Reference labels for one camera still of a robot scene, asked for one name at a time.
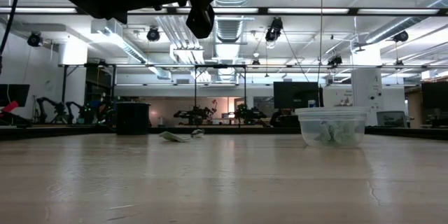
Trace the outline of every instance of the wooden table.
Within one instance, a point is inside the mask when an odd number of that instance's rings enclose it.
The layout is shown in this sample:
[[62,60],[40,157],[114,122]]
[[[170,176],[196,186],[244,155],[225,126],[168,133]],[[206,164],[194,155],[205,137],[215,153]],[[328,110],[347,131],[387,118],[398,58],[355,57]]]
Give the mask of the wooden table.
[[446,223],[448,143],[93,134],[0,142],[0,223]]

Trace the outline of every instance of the computer monitor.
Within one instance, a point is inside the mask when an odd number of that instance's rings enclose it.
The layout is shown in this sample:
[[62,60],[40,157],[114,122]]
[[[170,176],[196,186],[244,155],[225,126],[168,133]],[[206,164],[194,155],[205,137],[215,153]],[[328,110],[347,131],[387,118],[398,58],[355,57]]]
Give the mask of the computer monitor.
[[276,109],[302,109],[308,101],[319,105],[319,85],[313,82],[274,82],[274,107]]
[[16,101],[19,107],[27,104],[29,85],[0,84],[0,107]]
[[448,109],[448,81],[421,84],[425,109]]

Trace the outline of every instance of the clear plastic container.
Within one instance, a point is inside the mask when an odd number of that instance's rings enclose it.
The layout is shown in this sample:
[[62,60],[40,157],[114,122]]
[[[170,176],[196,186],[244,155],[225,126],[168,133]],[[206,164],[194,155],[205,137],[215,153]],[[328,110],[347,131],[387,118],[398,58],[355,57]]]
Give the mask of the clear plastic container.
[[310,146],[353,148],[363,141],[366,108],[301,108],[295,113]]

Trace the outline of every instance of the ceiling duct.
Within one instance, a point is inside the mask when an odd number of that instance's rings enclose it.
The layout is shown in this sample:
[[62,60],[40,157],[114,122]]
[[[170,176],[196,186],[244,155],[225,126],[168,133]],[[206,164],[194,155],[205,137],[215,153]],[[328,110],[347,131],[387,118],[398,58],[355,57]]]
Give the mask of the ceiling duct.
[[[215,0],[215,5],[220,7],[240,7],[249,4],[250,0]],[[216,56],[221,64],[223,60],[233,62],[239,54],[242,41],[245,20],[217,20],[215,50]],[[222,81],[231,81],[235,78],[234,69],[219,69],[218,75]]]
[[[146,53],[142,52],[131,41],[123,38],[123,27],[117,20],[93,20],[90,28],[93,34],[103,34],[108,42],[116,44],[133,60],[141,64],[155,64],[148,59]],[[171,80],[170,71],[155,67],[149,67],[149,70],[157,74],[159,80]]]
[[[426,0],[420,3],[417,8],[446,8],[448,6],[448,0]],[[383,25],[375,31],[370,32],[365,36],[359,37],[359,45],[365,46],[367,44],[374,44],[381,42],[383,40],[389,39],[400,32],[405,31],[406,29],[424,21],[428,17],[397,17],[396,19],[390,21],[389,23]],[[351,42],[356,40],[356,37],[348,36],[344,40],[341,41],[336,46],[328,50],[325,54],[330,52],[342,52],[344,49],[347,49],[351,46]]]
[[[417,8],[446,8],[448,0],[426,0]],[[424,21],[428,17],[398,17],[365,37],[366,44],[373,44],[389,39],[400,32]]]

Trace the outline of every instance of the pipe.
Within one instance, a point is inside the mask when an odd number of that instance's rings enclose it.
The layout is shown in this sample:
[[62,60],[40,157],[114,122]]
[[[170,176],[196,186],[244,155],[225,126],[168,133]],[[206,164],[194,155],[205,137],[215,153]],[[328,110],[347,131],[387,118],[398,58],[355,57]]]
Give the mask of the pipe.
[[[418,8],[446,8],[448,0],[426,0]],[[424,21],[428,17],[398,17],[377,30],[369,33],[365,38],[366,44],[374,44],[389,39],[396,34]]]

